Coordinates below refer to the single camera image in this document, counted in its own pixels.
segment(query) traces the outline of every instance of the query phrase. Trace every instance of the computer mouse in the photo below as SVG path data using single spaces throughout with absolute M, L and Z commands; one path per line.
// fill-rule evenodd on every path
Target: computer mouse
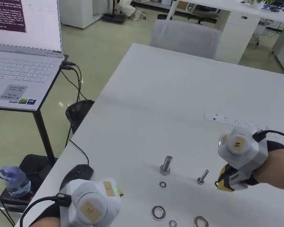
M 86 164 L 76 165 L 62 180 L 60 185 L 60 190 L 65 187 L 70 181 L 76 179 L 82 180 L 90 180 L 92 175 L 94 174 L 94 170 L 92 167 Z

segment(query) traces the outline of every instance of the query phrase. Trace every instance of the laptop screen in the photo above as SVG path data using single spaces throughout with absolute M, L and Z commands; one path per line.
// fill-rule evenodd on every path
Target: laptop screen
M 0 44 L 61 51 L 57 0 L 0 0 Z

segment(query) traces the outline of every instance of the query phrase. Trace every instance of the laptop sticker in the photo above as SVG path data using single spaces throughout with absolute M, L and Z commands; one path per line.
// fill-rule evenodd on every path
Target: laptop sticker
M 28 102 L 27 98 L 22 98 L 20 99 L 20 101 L 18 102 L 19 104 L 26 104 Z
M 27 86 L 10 84 L 0 96 L 1 100 L 19 101 L 26 91 Z
M 27 104 L 28 104 L 28 105 L 34 105 L 35 102 L 36 102 L 35 99 L 29 99 L 28 102 L 27 102 Z

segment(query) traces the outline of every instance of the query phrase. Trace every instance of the tan label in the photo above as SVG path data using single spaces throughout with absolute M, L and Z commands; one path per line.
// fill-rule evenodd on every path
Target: tan label
M 224 135 L 222 137 L 222 145 L 224 145 L 226 143 L 226 140 L 227 140 L 227 135 Z
M 99 217 L 101 216 L 101 212 L 97 208 L 95 208 L 94 205 L 90 201 L 87 201 L 86 203 L 84 203 L 83 206 L 80 208 L 80 211 L 92 223 L 97 222 Z
M 245 145 L 245 139 L 242 138 L 242 137 L 237 136 L 235 141 L 234 141 L 234 143 L 233 143 L 233 145 L 232 145 L 232 149 L 234 151 L 241 152 L 241 150 L 243 149 L 244 145 Z
M 104 181 L 103 182 L 105 190 L 106 190 L 106 195 L 108 197 L 114 197 L 115 196 L 115 192 L 114 189 L 112 187 L 112 184 L 109 181 Z

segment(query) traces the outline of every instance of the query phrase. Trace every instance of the laptop cable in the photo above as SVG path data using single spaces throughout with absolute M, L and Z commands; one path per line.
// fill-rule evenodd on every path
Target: laptop cable
M 79 72 L 80 72 L 80 76 L 79 76 L 79 73 L 77 72 L 77 70 L 75 70 L 72 66 L 75 66 L 78 68 Z M 69 61 L 63 61 L 60 68 L 62 70 L 72 70 L 76 73 L 77 75 L 77 79 L 78 79 L 78 87 L 75 86 L 74 83 L 72 83 L 68 78 L 67 76 L 62 72 L 62 74 L 64 75 L 64 77 L 73 85 L 77 88 L 78 90 L 78 94 L 77 94 L 77 99 L 76 99 L 76 103 L 75 103 L 75 111 L 77 111 L 77 107 L 78 107 L 78 102 L 81 102 L 81 99 L 80 99 L 80 95 L 82 95 L 83 98 L 85 98 L 85 100 L 87 100 L 87 98 L 81 93 L 81 86 L 82 86 L 82 72 L 79 68 L 79 66 L 73 62 L 69 62 Z M 71 125 L 70 125 L 70 128 L 68 130 L 68 133 L 67 133 L 67 138 L 66 138 L 66 142 L 65 142 L 65 147 L 67 146 L 68 144 L 68 141 L 69 141 L 69 137 L 70 137 L 70 134 L 71 134 Z

